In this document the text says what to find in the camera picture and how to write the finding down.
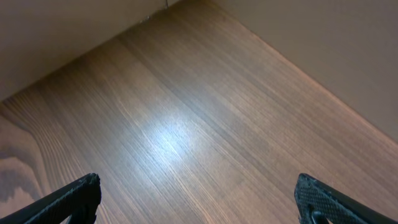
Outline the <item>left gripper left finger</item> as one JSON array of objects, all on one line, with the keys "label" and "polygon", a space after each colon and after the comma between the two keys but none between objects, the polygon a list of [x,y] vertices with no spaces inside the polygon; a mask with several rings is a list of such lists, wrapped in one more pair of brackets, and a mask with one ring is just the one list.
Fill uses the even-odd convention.
[{"label": "left gripper left finger", "polygon": [[100,177],[89,173],[40,200],[1,218],[1,224],[94,224],[101,203]]}]

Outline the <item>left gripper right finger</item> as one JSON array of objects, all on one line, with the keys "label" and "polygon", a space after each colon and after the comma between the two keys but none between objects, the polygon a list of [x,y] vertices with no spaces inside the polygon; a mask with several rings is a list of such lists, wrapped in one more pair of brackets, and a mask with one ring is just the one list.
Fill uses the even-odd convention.
[{"label": "left gripper right finger", "polygon": [[397,224],[305,173],[298,176],[294,197],[300,224]]}]

